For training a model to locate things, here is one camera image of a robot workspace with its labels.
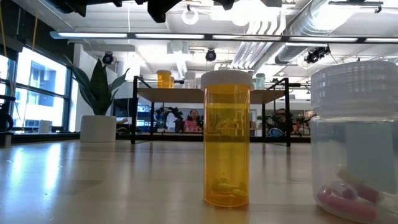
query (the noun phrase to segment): silver ductwork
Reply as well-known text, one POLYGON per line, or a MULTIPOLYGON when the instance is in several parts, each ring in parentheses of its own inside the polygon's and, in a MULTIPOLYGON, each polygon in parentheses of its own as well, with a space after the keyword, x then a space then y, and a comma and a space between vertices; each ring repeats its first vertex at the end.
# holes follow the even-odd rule
MULTIPOLYGON (((333 6, 329 5, 328 2, 329 0, 313 0, 292 25, 286 29, 284 35, 329 35, 343 25, 354 13, 355 6, 333 6)), ((288 64, 306 49, 307 47, 273 43, 266 54, 279 52, 275 57, 275 62, 263 60, 260 62, 288 64)))

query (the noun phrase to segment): shelf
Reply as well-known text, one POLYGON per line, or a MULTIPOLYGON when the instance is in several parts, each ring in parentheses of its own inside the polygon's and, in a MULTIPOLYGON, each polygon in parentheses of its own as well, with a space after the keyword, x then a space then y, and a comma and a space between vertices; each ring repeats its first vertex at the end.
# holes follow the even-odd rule
MULTIPOLYGON (((203 103, 204 92, 199 89, 138 88, 138 95, 155 103, 203 103)), ((283 90, 253 90, 250 104, 266 104, 284 96, 283 90)))

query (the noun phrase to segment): white wall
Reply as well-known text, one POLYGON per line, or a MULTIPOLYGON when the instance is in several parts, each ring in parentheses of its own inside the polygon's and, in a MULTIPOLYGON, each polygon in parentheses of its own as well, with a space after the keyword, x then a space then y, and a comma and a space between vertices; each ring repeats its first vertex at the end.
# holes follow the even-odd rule
MULTIPOLYGON (((96 62, 97 59, 86 53, 81 44, 75 44, 73 64, 82 69, 88 75, 88 78, 91 78, 96 62)), ((108 74, 108 83, 112 83, 117 77, 116 73, 108 68, 106 69, 106 72, 108 74)), ((109 108, 106 114, 110 115, 110 112, 111 109, 109 108)), ((94 115, 94 112, 81 97, 80 91, 78 91, 78 84, 74 80, 72 82, 72 98, 70 105, 70 131, 80 131, 80 118, 83 115, 94 115)))

